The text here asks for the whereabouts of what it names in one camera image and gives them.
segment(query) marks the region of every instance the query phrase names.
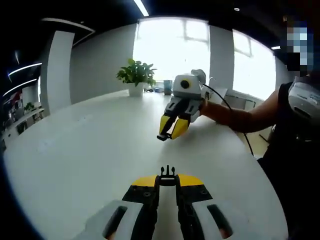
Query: white table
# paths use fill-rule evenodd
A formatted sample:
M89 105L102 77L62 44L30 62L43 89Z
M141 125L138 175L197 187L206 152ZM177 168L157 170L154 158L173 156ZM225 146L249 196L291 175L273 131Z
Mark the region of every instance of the white table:
M41 113L44 110L45 110L44 108L38 108L31 112L28 112L27 114L23 115L23 117L18 119L18 121L15 121L8 129L6 129L2 135L2 139L4 139L5 145L8 147L10 142L15 140L19 136L19 133L17 131L17 126L19 124L22 124L24 121L31 118L33 115Z
M96 97L44 118L14 141L4 156L9 181L45 239L74 237L133 181L167 164L199 177L214 199L244 216L246 227L285 239L280 201L232 130L201 116L175 140L156 138L169 99L131 98L127 91ZM153 239L182 239L175 197L174 187L161 187Z

